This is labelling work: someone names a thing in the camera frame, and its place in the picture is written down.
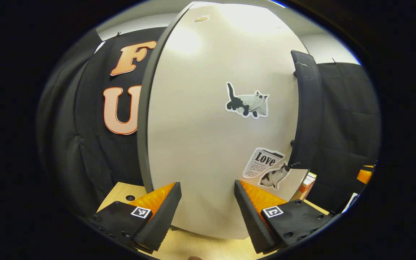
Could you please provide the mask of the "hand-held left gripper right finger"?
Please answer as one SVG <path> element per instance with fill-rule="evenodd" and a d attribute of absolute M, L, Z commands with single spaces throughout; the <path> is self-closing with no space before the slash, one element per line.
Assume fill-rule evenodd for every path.
<path fill-rule="evenodd" d="M 256 253 L 271 253 L 292 247 L 316 235 L 333 217 L 303 200 L 283 199 L 236 180 L 234 196 Z"/>

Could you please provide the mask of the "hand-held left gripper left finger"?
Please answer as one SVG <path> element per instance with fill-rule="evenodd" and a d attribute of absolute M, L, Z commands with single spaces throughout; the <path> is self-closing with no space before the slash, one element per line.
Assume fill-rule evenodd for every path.
<path fill-rule="evenodd" d="M 152 253 L 166 237 L 181 197 L 180 182 L 173 182 L 131 202 L 112 202 L 91 216 L 91 225 L 125 247 Z"/>

